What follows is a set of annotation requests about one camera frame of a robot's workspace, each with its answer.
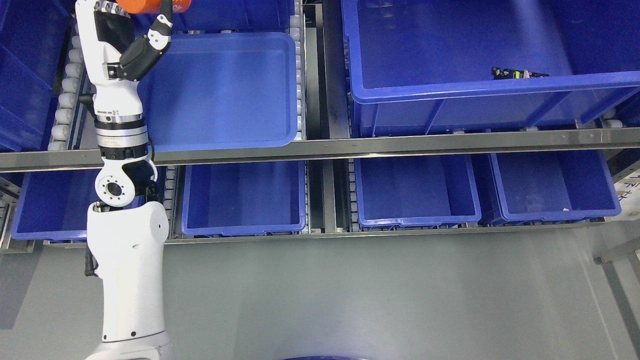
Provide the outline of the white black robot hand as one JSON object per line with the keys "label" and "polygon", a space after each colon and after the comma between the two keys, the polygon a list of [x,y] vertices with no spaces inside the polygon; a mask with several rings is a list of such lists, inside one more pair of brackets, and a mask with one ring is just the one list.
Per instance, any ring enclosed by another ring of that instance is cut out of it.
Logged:
{"label": "white black robot hand", "polygon": [[131,14],[116,0],[77,0],[78,32],[94,85],[93,115],[101,128],[140,122],[138,84],[169,50],[174,12]]}

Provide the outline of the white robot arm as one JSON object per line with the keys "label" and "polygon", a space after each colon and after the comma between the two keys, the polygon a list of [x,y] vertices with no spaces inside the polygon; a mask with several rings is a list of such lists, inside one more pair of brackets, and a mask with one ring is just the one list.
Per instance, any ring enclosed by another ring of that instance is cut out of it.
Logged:
{"label": "white robot arm", "polygon": [[163,303],[169,219],[141,114],[96,114],[103,167],[87,208],[87,276],[103,285],[102,339],[90,360],[173,360]]}

